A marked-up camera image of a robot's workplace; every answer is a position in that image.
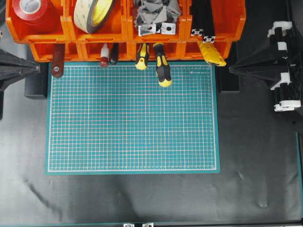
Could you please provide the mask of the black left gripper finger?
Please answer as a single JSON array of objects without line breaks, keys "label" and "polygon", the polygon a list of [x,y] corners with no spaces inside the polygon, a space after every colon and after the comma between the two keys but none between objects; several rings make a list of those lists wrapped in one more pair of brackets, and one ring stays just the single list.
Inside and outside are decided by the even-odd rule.
[{"label": "black left gripper finger", "polygon": [[3,49],[0,50],[0,90],[30,75],[39,74],[40,66],[19,58]]}]

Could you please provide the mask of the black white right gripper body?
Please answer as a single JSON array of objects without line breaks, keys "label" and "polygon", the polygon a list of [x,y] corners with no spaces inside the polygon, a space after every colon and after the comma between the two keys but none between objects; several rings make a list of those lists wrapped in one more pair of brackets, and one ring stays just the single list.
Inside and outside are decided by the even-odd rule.
[{"label": "black white right gripper body", "polygon": [[268,31],[270,45],[280,56],[276,64],[286,66],[274,91],[274,110],[281,112],[296,132],[303,131],[303,37],[292,21],[276,21]]}]

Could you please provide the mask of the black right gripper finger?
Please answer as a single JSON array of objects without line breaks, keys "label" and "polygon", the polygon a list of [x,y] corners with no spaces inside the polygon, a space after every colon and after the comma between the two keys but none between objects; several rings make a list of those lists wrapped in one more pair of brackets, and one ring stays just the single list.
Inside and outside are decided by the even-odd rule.
[{"label": "black right gripper finger", "polygon": [[286,46],[270,46],[229,67],[237,76],[260,79],[268,87],[291,83]]}]

